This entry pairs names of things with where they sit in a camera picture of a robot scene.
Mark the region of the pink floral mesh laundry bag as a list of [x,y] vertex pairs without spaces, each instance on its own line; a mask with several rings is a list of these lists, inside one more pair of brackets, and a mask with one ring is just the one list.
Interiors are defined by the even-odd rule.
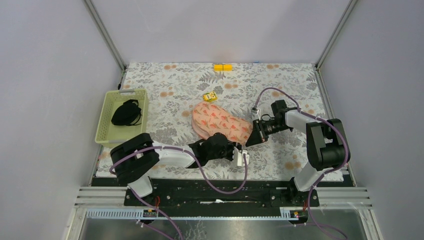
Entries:
[[216,133],[223,134],[229,141],[245,145],[250,137],[253,125],[231,115],[224,108],[212,102],[197,104],[191,117],[194,132],[202,139],[207,139]]

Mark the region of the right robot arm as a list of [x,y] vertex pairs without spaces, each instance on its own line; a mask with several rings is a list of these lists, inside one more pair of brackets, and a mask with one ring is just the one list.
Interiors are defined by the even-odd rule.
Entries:
[[245,145],[262,144],[270,135],[285,130],[296,129],[306,135],[308,163],[291,179],[294,188],[286,193],[287,201],[299,206],[307,199],[306,191],[315,187],[330,171],[349,162],[351,154],[343,124],[336,118],[325,120],[288,107],[284,100],[272,103],[271,109],[273,116],[269,120],[252,122],[252,132]]

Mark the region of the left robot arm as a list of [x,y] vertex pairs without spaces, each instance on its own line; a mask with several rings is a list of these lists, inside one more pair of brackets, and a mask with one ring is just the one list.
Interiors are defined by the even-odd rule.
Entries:
[[215,133],[186,146],[174,146],[154,141],[150,134],[141,133],[114,147],[110,152],[112,166],[121,186],[135,192],[136,199],[144,206],[152,204],[155,192],[148,171],[156,165],[170,165],[186,169],[198,168],[204,179],[203,167],[212,160],[226,159],[238,167],[247,168],[250,155],[242,145]]

